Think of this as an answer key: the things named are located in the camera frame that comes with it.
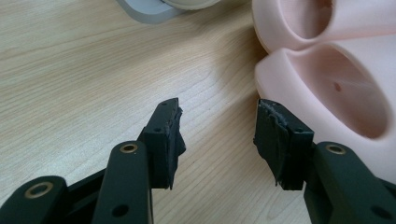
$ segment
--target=pink shoe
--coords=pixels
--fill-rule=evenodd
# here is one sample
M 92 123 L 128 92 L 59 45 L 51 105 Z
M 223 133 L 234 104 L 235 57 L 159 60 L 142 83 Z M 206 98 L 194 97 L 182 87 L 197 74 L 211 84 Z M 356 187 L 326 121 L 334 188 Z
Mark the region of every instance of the pink shoe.
M 267 51 L 396 34 L 393 0 L 253 0 L 252 5 L 256 33 Z
M 279 49 L 257 64 L 257 89 L 314 130 L 315 142 L 352 148 L 396 184 L 395 52 L 396 35 Z

